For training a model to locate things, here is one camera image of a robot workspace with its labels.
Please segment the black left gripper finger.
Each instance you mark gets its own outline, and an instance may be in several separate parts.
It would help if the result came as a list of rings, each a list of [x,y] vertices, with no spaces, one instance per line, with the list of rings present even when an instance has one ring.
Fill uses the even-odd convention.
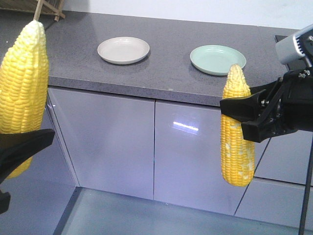
[[[8,211],[11,195],[9,192],[0,192],[0,214]]]
[[[55,131],[42,129],[26,133],[0,135],[0,181],[3,182],[18,166],[50,146]]]

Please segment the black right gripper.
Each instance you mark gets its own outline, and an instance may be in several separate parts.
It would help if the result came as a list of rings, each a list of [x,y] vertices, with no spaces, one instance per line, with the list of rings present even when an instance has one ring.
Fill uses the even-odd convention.
[[[258,118],[278,90],[279,118]],[[313,72],[309,69],[291,70],[262,86],[251,87],[251,95],[223,98],[221,113],[242,122],[245,140],[262,142],[266,139],[294,133],[313,131]]]

